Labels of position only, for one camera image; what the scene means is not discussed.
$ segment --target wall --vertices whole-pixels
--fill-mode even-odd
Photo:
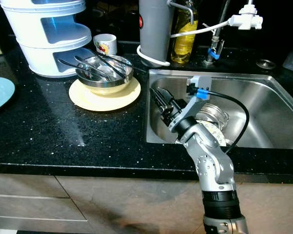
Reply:
[[[76,15],[76,21],[87,25],[93,35],[116,34],[119,40],[139,41],[138,0],[86,0],[87,9]],[[238,14],[246,0],[232,0],[228,17]],[[218,22],[221,0],[198,0],[199,21],[208,25]],[[226,27],[222,32],[225,47],[256,49],[268,58],[284,61],[293,48],[293,1],[255,0],[258,14],[264,18],[262,30],[239,31]],[[105,15],[98,17],[97,9]],[[211,33],[196,37],[196,45],[210,44]],[[3,52],[16,45],[13,31],[0,8],[0,47]]]

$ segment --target metal spoon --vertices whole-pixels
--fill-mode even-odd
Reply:
[[[74,59],[76,59],[78,62],[90,67],[93,70],[96,70],[97,72],[99,72],[107,81],[111,81],[112,79],[108,76],[108,74],[105,74],[103,71],[100,71],[98,68],[92,66],[89,62],[87,62],[86,60],[82,59],[81,57],[75,55]]]

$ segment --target stainless steel sink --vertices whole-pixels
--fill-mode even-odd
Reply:
[[[250,122],[237,146],[293,149],[293,98],[273,77],[153,69],[149,71],[149,87],[168,89],[176,99],[188,102],[186,80],[193,75],[211,76],[212,91],[238,99],[249,110]],[[228,142],[234,141],[245,122],[243,110],[234,102],[216,96],[210,96],[209,103],[229,115],[223,134]],[[176,134],[172,134],[161,121],[158,108],[149,94],[146,111],[146,141],[174,143]]]

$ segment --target blue connector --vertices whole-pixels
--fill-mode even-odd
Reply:
[[[203,100],[207,100],[208,99],[208,94],[209,94],[208,90],[198,89],[197,93],[196,93],[196,97],[200,98],[200,99],[203,99]]]
[[[208,52],[207,52],[210,56],[212,56],[214,59],[218,60],[220,55],[215,54],[215,52],[212,51],[211,48],[209,48]]]

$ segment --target blue valve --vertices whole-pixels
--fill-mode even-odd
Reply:
[[[208,50],[208,54],[210,55],[210,56],[212,56],[214,59],[216,59],[216,60],[218,60],[219,59],[219,57],[220,57],[220,55],[218,55],[218,54],[216,54],[215,52],[213,52],[213,50],[211,49],[211,48],[209,48],[209,50]]]

